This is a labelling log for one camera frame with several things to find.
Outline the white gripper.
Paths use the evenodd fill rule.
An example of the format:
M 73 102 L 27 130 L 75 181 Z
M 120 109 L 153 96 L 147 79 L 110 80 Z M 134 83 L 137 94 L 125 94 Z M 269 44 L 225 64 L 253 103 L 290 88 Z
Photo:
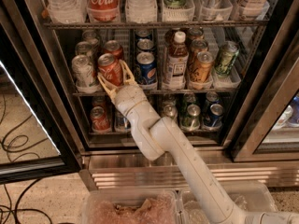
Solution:
M 134 74 L 127 63 L 124 60 L 119 60 L 119 64 L 122 70 L 122 85 L 125 85 L 119 90 L 101 73 L 97 75 L 97 78 L 110 100 L 114 101 L 115 107 L 125 117 L 140 116 L 146 110 L 148 99 L 143 90 L 136 85 Z

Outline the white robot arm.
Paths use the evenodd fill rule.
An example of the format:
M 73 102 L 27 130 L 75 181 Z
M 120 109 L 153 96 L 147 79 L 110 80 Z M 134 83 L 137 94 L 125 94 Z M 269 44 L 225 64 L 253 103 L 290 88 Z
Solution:
M 131 135 L 142 154 L 155 161 L 171 154 L 210 224 L 299 224 L 292 212 L 250 212 L 239 208 L 211 173 L 179 126 L 151 106 L 126 62 L 121 62 L 124 84 L 98 79 L 112 104 L 131 123 Z

